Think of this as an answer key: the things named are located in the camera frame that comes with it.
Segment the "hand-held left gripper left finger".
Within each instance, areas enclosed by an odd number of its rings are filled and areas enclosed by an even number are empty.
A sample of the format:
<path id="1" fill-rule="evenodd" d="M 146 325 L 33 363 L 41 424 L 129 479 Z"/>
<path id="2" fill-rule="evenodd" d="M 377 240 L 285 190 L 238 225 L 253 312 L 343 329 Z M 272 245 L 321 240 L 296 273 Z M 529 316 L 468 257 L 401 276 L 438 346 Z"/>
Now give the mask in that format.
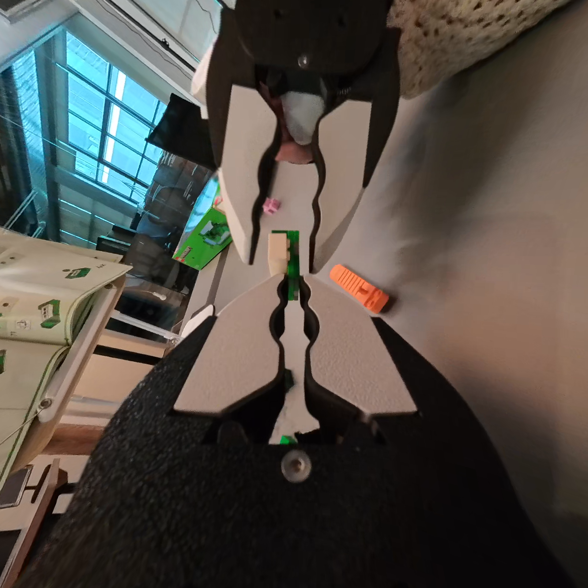
<path id="1" fill-rule="evenodd" d="M 238 422 L 251 442 L 268 442 L 285 400 L 281 335 L 288 278 L 275 275 L 229 303 L 209 334 L 174 411 Z"/>

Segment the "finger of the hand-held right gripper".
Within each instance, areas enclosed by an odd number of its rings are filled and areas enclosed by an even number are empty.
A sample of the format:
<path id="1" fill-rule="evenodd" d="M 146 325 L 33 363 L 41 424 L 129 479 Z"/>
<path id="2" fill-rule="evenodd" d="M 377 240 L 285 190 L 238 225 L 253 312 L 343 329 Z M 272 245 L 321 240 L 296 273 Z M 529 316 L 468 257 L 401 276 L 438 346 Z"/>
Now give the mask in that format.
<path id="1" fill-rule="evenodd" d="M 254 262 L 254 239 L 259 235 L 254 208 L 262 196 L 262 158 L 278 130 L 276 114 L 256 89 L 232 86 L 219 183 L 233 244 L 247 265 Z"/>
<path id="2" fill-rule="evenodd" d="M 311 272 L 319 272 L 339 246 L 364 193 L 364 168 L 371 120 L 371 103 L 347 100 L 318 124 L 318 227 L 313 230 Z"/>

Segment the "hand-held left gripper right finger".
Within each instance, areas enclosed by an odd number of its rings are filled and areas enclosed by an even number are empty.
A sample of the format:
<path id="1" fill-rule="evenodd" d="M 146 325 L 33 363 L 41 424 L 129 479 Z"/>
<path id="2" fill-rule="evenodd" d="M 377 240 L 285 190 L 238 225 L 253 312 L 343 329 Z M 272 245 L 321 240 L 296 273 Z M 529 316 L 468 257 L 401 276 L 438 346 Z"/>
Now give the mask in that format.
<path id="1" fill-rule="evenodd" d="M 319 278 L 300 283 L 304 312 L 304 391 L 309 413 L 327 435 L 354 422 L 414 415 L 417 406 L 369 314 Z"/>

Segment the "green and white lego assembly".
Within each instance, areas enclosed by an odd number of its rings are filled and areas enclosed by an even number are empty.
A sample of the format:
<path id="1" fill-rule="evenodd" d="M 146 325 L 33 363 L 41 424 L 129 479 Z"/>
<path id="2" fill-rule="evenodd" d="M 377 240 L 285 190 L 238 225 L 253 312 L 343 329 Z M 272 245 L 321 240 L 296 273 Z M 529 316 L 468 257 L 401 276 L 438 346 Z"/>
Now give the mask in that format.
<path id="1" fill-rule="evenodd" d="M 300 282 L 299 232 L 272 231 L 268 236 L 270 276 L 286 276 L 288 300 L 298 301 Z"/>

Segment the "person's right forearm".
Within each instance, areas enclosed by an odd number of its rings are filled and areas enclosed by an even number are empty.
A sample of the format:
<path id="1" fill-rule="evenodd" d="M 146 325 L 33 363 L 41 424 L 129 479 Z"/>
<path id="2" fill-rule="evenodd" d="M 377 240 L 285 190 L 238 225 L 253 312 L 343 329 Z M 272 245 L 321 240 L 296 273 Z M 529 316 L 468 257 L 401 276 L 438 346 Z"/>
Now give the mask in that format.
<path id="1" fill-rule="evenodd" d="M 393 1 L 400 95 L 412 99 L 503 49 L 569 1 Z"/>

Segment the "green lego box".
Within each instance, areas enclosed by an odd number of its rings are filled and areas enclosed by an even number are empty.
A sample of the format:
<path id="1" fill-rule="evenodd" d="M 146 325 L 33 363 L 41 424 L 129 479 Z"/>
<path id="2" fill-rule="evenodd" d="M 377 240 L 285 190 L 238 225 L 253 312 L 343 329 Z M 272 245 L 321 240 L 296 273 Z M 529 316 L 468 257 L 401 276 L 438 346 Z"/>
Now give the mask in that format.
<path id="1" fill-rule="evenodd" d="M 213 176 L 195 202 L 172 259 L 202 270 L 231 242 L 219 180 Z"/>

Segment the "lego instruction booklet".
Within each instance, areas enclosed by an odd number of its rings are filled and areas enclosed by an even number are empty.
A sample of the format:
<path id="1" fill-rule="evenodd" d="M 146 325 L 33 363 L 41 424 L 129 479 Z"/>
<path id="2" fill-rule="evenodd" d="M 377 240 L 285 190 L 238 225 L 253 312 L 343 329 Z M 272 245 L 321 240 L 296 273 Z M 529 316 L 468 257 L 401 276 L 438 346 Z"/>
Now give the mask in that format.
<path id="1" fill-rule="evenodd" d="M 1 229 L 1 486 L 23 469 L 18 453 L 49 382 L 122 256 Z"/>

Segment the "person's right hand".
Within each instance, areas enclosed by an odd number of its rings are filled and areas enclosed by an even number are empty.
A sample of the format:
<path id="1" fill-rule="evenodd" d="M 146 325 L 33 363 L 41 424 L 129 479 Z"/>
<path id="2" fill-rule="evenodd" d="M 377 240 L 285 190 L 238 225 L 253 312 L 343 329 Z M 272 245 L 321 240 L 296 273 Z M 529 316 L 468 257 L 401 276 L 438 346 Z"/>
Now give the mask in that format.
<path id="1" fill-rule="evenodd" d="M 312 146 L 300 145 L 294 141 L 281 144 L 276 156 L 276 162 L 284 162 L 295 165 L 307 165 L 314 162 Z"/>

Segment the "black monitor panel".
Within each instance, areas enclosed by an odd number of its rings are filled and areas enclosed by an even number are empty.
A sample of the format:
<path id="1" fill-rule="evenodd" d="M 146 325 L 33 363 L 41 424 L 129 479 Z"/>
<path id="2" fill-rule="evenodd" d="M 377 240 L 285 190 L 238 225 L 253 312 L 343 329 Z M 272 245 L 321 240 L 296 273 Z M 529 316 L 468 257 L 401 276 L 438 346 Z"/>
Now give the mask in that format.
<path id="1" fill-rule="evenodd" d="M 199 106 L 175 93 L 146 142 L 212 172 L 217 170 L 208 120 Z"/>

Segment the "orange brick separator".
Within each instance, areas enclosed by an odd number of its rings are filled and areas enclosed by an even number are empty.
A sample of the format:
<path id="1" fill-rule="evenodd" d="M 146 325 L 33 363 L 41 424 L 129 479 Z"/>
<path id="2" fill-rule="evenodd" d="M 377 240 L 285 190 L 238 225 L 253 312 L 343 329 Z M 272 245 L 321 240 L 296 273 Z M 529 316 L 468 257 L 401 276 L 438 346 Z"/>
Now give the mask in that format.
<path id="1" fill-rule="evenodd" d="M 335 265 L 330 270 L 329 277 L 373 314 L 382 312 L 390 302 L 390 296 L 386 292 L 341 264 Z"/>

